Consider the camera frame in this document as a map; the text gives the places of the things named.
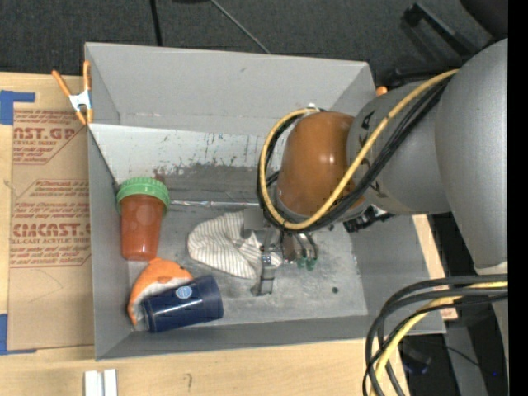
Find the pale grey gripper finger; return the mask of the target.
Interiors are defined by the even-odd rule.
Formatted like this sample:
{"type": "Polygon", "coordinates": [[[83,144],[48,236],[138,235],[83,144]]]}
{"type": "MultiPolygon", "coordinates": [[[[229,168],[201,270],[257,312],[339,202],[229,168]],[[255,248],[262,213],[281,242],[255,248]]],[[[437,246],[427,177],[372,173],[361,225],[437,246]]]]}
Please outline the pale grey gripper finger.
{"type": "Polygon", "coordinates": [[[273,291],[276,268],[270,255],[262,255],[260,274],[256,283],[256,296],[269,295],[273,291]]]}

